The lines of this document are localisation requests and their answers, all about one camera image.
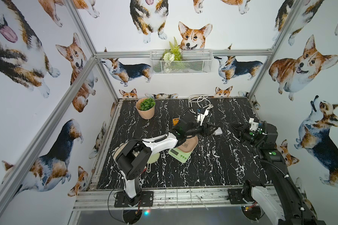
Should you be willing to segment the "white charger adapter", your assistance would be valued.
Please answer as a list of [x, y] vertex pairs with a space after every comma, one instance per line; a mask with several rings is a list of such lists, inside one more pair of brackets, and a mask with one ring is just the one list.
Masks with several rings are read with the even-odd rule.
[[223, 134], [223, 131], [220, 127], [218, 127], [214, 133], [213, 133], [215, 136], [219, 136], [219, 135], [222, 135]]

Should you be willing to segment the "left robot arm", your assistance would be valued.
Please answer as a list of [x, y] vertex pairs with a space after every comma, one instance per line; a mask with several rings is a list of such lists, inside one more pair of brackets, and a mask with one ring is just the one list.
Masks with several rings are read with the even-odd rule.
[[178, 122], [164, 135], [149, 139], [132, 139], [119, 146], [113, 154], [113, 159], [124, 179], [125, 197], [132, 202], [141, 195], [139, 177], [152, 155], [174, 149], [197, 135], [210, 136], [218, 129], [219, 126], [206, 122]]

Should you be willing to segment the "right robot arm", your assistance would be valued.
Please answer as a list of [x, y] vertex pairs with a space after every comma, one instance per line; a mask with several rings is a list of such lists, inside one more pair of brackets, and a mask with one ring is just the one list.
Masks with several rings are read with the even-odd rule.
[[267, 122], [231, 124], [234, 135], [253, 148], [253, 159], [270, 176], [279, 200], [272, 197], [265, 184], [246, 181], [243, 198], [258, 203], [273, 225], [324, 225], [306, 204], [303, 194], [292, 180], [285, 159], [277, 149], [277, 128]]

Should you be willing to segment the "green electronic kitchen scale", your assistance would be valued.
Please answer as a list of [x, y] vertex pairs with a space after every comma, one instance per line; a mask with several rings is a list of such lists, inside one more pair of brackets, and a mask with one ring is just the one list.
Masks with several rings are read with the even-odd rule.
[[182, 164], [186, 163], [187, 160], [190, 158], [190, 155], [192, 153], [192, 151], [190, 152], [183, 152], [182, 150], [180, 150], [179, 148], [174, 148], [174, 149], [170, 149], [168, 151], [169, 155], [171, 155], [174, 159], [176, 159], [177, 161], [181, 162]]

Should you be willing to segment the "pink square plate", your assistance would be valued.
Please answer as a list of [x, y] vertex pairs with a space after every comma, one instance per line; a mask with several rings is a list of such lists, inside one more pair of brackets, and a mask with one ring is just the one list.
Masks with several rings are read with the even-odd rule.
[[198, 137], [194, 136], [192, 138], [186, 139], [186, 141], [178, 146], [177, 148], [182, 152], [189, 153], [192, 152], [198, 144]]

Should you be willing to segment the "green hand brush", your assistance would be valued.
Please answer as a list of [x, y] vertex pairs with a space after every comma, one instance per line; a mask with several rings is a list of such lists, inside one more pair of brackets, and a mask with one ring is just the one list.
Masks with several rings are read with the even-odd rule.
[[151, 172], [151, 165], [158, 161], [160, 153], [152, 154], [146, 164], [146, 172]]

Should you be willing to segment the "terracotta pot with plant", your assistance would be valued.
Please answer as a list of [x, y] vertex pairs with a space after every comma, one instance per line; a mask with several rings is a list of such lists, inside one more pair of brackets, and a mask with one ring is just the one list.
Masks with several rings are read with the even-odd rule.
[[136, 109], [145, 120], [150, 120], [155, 114], [155, 100], [153, 98], [142, 98], [137, 101]]

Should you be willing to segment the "beige work glove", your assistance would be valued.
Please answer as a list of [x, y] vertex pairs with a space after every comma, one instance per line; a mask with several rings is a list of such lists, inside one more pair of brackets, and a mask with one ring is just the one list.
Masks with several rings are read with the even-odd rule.
[[113, 152], [113, 160], [116, 162], [117, 156], [121, 153], [121, 151], [124, 149], [124, 147], [127, 145], [127, 143], [121, 143], [118, 147], [114, 149]]

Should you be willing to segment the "artificial fern with flower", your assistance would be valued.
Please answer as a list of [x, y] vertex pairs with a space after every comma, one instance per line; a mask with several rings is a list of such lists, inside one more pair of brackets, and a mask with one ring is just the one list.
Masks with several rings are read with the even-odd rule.
[[169, 42], [170, 49], [165, 50], [162, 55], [162, 70], [164, 73], [176, 73], [183, 69], [183, 57], [179, 44], [174, 37], [173, 42]]

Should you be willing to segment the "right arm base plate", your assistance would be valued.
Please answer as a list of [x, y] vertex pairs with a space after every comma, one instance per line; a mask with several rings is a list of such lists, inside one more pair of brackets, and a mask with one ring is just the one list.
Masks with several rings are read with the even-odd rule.
[[264, 203], [269, 197], [268, 190], [262, 186], [229, 188], [227, 199], [231, 204], [254, 204]]

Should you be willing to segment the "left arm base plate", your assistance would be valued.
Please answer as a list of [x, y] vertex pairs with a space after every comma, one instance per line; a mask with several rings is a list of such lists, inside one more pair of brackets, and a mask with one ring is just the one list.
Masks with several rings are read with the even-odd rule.
[[154, 200], [153, 191], [141, 191], [134, 198], [129, 198], [124, 191], [119, 191], [115, 194], [115, 208], [127, 208], [127, 207], [152, 207]]

